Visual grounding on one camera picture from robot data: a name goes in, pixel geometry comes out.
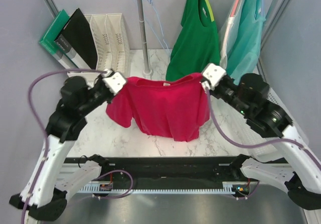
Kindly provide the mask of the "red t shirt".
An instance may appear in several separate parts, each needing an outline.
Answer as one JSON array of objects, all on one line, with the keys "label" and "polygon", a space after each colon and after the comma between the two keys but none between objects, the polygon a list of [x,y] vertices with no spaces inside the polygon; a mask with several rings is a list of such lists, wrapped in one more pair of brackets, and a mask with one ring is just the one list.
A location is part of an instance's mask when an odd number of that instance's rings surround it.
[{"label": "red t shirt", "polygon": [[174,82],[130,77],[107,105],[106,114],[124,128],[135,121],[147,135],[190,142],[199,137],[200,127],[209,120],[202,78],[200,73]]}]

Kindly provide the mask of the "light blue wire hanger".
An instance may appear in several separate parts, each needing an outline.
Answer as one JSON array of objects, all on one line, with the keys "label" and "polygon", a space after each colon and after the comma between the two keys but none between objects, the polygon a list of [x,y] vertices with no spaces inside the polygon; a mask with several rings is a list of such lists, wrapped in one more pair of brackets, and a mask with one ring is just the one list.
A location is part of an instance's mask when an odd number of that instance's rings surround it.
[{"label": "light blue wire hanger", "polygon": [[163,48],[163,50],[166,52],[168,58],[170,58],[171,56],[171,49],[169,48],[167,42],[166,42],[166,39],[165,39],[165,34],[164,34],[164,31],[163,31],[163,27],[162,27],[162,23],[161,23],[161,19],[159,17],[159,14],[158,14],[158,11],[154,5],[154,2],[153,0],[140,0],[141,3],[137,4],[137,9],[138,9],[138,12],[140,13],[144,13],[144,9],[143,9],[143,2],[147,2],[147,4],[153,9],[154,11],[154,15],[155,17],[157,18],[157,21],[158,21],[158,26],[159,26],[159,30],[160,30],[160,33],[161,33],[161,36],[159,37],[156,30],[153,28],[153,24],[151,24],[149,22],[149,19],[146,17],[146,16],[143,16],[143,20],[139,20],[140,23],[147,23],[150,30],[153,32],[154,36],[156,37],[156,39],[158,40],[158,43],[160,44],[160,46]]}]

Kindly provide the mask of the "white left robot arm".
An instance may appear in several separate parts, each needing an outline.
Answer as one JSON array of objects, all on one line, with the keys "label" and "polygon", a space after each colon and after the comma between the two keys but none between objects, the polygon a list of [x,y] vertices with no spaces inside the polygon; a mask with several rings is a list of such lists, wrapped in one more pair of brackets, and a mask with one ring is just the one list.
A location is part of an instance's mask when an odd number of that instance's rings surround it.
[{"label": "white left robot arm", "polygon": [[126,83],[121,73],[113,71],[98,75],[93,87],[82,76],[65,81],[56,110],[43,128],[44,144],[36,167],[23,191],[11,196],[10,205],[35,220],[55,221],[83,186],[93,179],[109,177],[107,165],[89,160],[66,179],[57,180],[68,153],[87,124],[86,116],[104,102],[111,102]]}]

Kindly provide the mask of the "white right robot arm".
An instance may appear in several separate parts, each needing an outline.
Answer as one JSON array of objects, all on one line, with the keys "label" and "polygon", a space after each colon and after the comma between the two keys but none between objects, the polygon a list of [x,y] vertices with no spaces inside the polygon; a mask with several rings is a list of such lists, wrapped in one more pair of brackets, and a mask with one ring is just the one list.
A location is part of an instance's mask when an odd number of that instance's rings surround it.
[{"label": "white right robot arm", "polygon": [[286,111],[267,99],[269,85],[262,77],[245,74],[239,85],[225,73],[209,73],[204,77],[208,81],[205,87],[208,96],[222,99],[243,116],[251,130],[267,139],[244,148],[273,145],[293,169],[281,171],[249,156],[240,156],[230,167],[230,176],[237,181],[244,177],[262,181],[284,191],[303,209],[320,209],[320,160],[300,138]]}]

